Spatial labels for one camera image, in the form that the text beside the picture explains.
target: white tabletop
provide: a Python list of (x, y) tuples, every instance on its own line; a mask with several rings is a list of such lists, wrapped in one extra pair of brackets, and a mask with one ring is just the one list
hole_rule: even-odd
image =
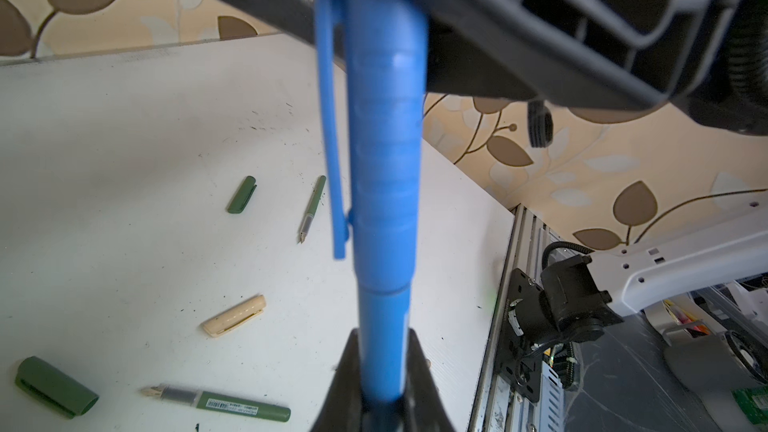
[[(343, 87), (337, 71), (341, 102)], [(325, 198), (296, 244), (325, 173), (316, 95), (314, 52), (288, 36), (0, 67), (4, 430), (309, 429), (357, 322)], [(464, 430), (512, 214), (422, 149), (411, 326)], [(247, 175), (254, 196), (227, 214)], [(218, 339), (200, 329), (256, 294), (258, 318)], [(93, 409), (65, 420), (17, 389), (32, 355), (98, 393)], [(293, 415), (282, 424), (138, 392), (159, 383)]]

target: wall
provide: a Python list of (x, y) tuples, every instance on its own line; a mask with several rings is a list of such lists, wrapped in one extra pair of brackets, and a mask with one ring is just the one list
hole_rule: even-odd
[(273, 32), (218, 0), (0, 0), (3, 61)]
[(700, 126), (671, 104), (639, 115), (550, 109), (554, 140), (533, 149), (523, 102), (429, 94), (424, 137), (504, 206), (523, 203), (563, 240), (601, 250), (768, 188), (768, 137)]

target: green pen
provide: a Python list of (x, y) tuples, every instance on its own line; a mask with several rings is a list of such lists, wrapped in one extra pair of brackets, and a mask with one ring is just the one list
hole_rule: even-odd
[(312, 225), (312, 219), (317, 212), (317, 204), (320, 203), (320, 197), (322, 196), (322, 188), (326, 186), (326, 177), (320, 176), (317, 179), (317, 185), (315, 186), (315, 192), (312, 194), (312, 200), (310, 206), (306, 208), (304, 213), (304, 219), (301, 221), (301, 227), (299, 227), (299, 242), (304, 243), (306, 235), (310, 233), (310, 226)]
[(191, 405), (197, 409), (215, 410), (216, 412), (245, 415), (247, 417), (276, 420), (278, 422), (287, 422), (290, 418), (289, 408), (216, 394), (206, 390), (186, 390), (159, 385), (142, 389), (141, 393), (148, 397)]

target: gray surface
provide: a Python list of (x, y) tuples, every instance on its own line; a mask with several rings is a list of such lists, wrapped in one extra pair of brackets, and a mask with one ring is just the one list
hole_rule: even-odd
[(664, 363), (664, 342), (641, 314), (578, 344), (578, 389), (565, 394), (567, 432), (720, 432)]

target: black bracket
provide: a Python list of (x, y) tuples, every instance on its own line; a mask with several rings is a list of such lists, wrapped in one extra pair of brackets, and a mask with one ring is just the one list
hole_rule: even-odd
[(530, 354), (534, 344), (514, 332), (509, 311), (524, 298), (535, 300), (542, 288), (519, 268), (513, 270), (511, 275), (494, 371), (507, 379), (516, 392), (536, 403), (541, 397), (542, 353)]
[(353, 330), (311, 432), (455, 432), (413, 329), (408, 334), (406, 360), (406, 390), (402, 399), (386, 410), (368, 407), (360, 391), (360, 352), (357, 329)]
[[(307, 0), (221, 0), (302, 42), (315, 43), (312, 4)], [(341, 29), (334, 33), (334, 53), (344, 60)], [(536, 92), (493, 55), (450, 27), (434, 20), (429, 25), (427, 90), (464, 96), (508, 97), (530, 100)]]

